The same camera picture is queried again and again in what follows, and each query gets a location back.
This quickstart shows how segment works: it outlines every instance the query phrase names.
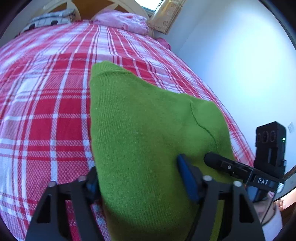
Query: ribbed fabric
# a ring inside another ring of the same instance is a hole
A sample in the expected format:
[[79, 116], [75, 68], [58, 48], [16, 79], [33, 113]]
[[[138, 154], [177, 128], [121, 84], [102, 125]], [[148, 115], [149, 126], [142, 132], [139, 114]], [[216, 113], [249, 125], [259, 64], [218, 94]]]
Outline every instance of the ribbed fabric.
[[204, 175], [232, 182], [203, 161], [211, 151], [233, 159], [221, 112], [212, 102], [160, 89], [110, 62], [93, 66], [90, 90], [92, 151], [112, 240], [184, 241], [197, 205], [187, 197], [176, 158], [185, 153]]

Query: bed sheet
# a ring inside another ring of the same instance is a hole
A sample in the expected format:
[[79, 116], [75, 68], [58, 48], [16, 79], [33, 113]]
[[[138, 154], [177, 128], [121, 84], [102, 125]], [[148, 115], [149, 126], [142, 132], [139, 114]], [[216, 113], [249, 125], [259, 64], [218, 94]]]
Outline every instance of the bed sheet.
[[[0, 216], [18, 240], [48, 182], [85, 175], [94, 166], [89, 78], [108, 60], [160, 88], [213, 101], [227, 122], [235, 158], [254, 155], [226, 108], [175, 54], [150, 37], [90, 21], [34, 29], [0, 49]], [[67, 203], [73, 240], [79, 240]], [[93, 205], [106, 240], [100, 204]]]

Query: curtain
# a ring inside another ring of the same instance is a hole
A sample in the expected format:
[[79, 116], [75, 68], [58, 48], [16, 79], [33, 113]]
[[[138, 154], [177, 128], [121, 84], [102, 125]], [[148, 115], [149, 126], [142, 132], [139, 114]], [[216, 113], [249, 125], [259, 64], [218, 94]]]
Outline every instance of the curtain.
[[163, 0], [147, 24], [163, 34], [168, 34], [186, 0]]

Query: white wall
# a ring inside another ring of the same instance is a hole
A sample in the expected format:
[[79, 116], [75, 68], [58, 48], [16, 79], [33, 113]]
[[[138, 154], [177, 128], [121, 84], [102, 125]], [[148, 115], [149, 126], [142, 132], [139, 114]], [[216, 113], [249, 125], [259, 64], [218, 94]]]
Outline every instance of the white wall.
[[193, 31], [199, 19], [209, 8], [213, 0], [187, 0], [173, 23], [169, 33], [164, 35], [154, 31], [155, 38], [161, 37], [168, 41], [172, 51], [177, 53]]
[[[214, 91], [255, 152], [257, 126], [296, 124], [296, 50], [258, 0], [214, 0], [177, 54]], [[296, 165], [287, 129], [286, 171]]]

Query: screw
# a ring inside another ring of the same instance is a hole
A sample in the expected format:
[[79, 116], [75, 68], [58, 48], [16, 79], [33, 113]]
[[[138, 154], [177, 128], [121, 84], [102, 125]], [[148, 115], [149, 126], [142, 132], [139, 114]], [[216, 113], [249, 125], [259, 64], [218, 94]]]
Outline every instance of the screw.
[[57, 184], [57, 183], [56, 183], [55, 181], [51, 181], [51, 182], [49, 182], [49, 183], [47, 184], [47, 186], [48, 186], [49, 188], [52, 188], [52, 187], [54, 187], [56, 184]]
[[205, 175], [205, 176], [202, 177], [202, 179], [209, 182], [209, 181], [212, 180], [212, 177], [209, 176], [209, 175]]
[[86, 180], [86, 176], [80, 176], [80, 177], [78, 177], [77, 180], [78, 180], [79, 182], [83, 182], [83, 181]]
[[234, 181], [233, 185], [235, 185], [236, 187], [241, 187], [242, 183], [240, 181]]

